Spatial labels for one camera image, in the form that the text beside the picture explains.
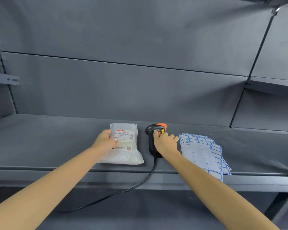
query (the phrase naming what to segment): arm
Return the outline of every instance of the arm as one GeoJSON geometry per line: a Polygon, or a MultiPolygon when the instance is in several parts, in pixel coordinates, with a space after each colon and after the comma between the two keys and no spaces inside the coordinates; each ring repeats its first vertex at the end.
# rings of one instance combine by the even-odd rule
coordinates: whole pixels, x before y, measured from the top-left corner
{"type": "Polygon", "coordinates": [[[179,138],[154,132],[154,143],[160,154],[177,170],[212,214],[229,230],[279,230],[264,214],[241,195],[177,151],[179,138]]]}
{"type": "Polygon", "coordinates": [[[104,130],[92,147],[0,204],[0,229],[33,230],[111,148],[119,144],[104,130]]]}

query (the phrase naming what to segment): package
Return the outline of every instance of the package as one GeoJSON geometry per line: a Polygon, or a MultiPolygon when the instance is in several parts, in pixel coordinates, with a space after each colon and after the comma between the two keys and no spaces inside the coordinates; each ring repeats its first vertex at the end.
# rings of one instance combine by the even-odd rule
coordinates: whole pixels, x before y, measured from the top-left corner
{"type": "Polygon", "coordinates": [[[144,163],[142,154],[138,151],[138,126],[134,123],[110,124],[110,139],[120,142],[118,147],[111,149],[99,163],[139,165],[144,163]]]}

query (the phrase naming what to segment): hand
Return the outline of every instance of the hand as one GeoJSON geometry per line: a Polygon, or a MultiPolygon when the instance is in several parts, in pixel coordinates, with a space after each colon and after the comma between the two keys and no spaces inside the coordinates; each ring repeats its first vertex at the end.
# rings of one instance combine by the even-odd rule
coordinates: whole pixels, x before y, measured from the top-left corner
{"type": "Polygon", "coordinates": [[[111,130],[103,130],[99,134],[91,148],[98,150],[102,154],[107,154],[110,149],[112,149],[113,147],[117,147],[120,142],[114,139],[109,139],[110,133],[111,130]]]}
{"type": "Polygon", "coordinates": [[[169,135],[169,133],[164,132],[159,137],[157,130],[154,130],[154,144],[158,152],[166,158],[168,154],[177,153],[177,141],[178,136],[169,135]]]}

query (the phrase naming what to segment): left arm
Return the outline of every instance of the left arm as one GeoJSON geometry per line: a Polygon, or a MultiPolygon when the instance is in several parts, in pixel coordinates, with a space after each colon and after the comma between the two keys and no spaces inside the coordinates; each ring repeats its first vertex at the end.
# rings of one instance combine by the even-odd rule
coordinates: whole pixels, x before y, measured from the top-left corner
{"type": "Polygon", "coordinates": [[[0,204],[0,230],[34,230],[111,148],[119,144],[104,130],[92,147],[0,204]]]}

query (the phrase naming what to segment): handheld barcode scanner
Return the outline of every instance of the handheld barcode scanner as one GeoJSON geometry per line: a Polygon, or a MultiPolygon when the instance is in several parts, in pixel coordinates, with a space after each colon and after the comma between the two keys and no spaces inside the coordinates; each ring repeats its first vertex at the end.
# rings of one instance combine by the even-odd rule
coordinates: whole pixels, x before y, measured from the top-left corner
{"type": "Polygon", "coordinates": [[[162,135],[166,132],[166,124],[165,123],[155,123],[151,124],[145,129],[145,133],[148,135],[148,146],[149,152],[156,158],[162,158],[161,154],[157,151],[154,144],[154,130],[159,132],[159,135],[162,135]]]}

